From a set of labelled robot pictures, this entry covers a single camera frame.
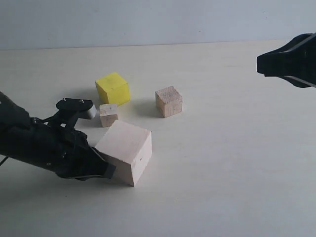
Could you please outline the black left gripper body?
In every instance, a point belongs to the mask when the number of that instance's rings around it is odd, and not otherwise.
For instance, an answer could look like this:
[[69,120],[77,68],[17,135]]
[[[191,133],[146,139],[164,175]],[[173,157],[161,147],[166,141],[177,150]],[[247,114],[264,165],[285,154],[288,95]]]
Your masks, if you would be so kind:
[[64,179],[88,179],[91,149],[87,135],[75,130],[78,113],[58,110],[53,116],[31,117],[0,94],[0,153],[54,172]]

